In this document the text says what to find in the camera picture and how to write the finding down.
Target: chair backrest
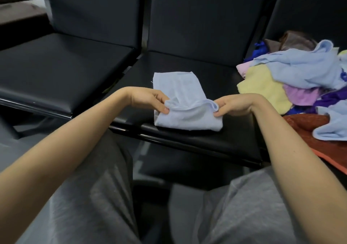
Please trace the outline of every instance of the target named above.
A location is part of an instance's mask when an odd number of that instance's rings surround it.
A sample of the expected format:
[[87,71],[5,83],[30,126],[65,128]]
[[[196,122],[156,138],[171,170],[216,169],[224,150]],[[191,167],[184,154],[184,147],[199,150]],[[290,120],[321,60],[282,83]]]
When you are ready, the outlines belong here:
[[277,0],[264,38],[278,40],[285,31],[330,39],[347,49],[347,0]]
[[152,0],[148,50],[235,66],[265,1]]
[[50,5],[58,32],[141,47],[143,0],[50,0]]

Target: red cloth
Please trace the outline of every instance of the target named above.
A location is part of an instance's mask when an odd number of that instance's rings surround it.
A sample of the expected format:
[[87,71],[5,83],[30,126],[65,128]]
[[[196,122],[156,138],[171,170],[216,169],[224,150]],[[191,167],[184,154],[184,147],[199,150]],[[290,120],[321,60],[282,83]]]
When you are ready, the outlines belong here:
[[329,116],[316,114],[295,114],[283,117],[301,136],[312,151],[347,175],[347,142],[321,141],[312,136],[315,128],[329,122]]

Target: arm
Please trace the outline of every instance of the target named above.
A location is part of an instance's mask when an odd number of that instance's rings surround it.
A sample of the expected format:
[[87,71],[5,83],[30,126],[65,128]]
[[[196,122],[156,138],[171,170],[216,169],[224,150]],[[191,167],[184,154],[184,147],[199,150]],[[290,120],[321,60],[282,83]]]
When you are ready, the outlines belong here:
[[125,106],[168,113],[160,91],[126,87],[72,119],[0,173],[0,243],[14,243]]
[[312,243],[347,243],[347,191],[271,104],[258,94],[216,102],[216,116],[254,113],[282,193]]

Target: person's left hand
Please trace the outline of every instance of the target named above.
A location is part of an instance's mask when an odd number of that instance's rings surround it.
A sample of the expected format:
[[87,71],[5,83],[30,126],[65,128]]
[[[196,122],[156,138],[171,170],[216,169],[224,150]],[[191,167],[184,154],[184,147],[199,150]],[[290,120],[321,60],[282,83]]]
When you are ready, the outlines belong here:
[[142,87],[125,87],[124,90],[129,105],[137,108],[157,110],[164,114],[169,113],[169,109],[164,105],[164,102],[169,100],[169,98],[161,91]]

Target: chair leg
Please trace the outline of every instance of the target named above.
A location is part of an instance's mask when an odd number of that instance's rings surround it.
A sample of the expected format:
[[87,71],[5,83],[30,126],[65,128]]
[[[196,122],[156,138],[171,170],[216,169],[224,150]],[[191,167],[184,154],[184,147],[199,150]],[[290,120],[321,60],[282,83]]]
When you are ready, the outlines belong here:
[[21,135],[16,131],[11,124],[9,124],[1,115],[0,115],[0,128],[3,128],[6,133],[8,133],[13,139],[18,140]]

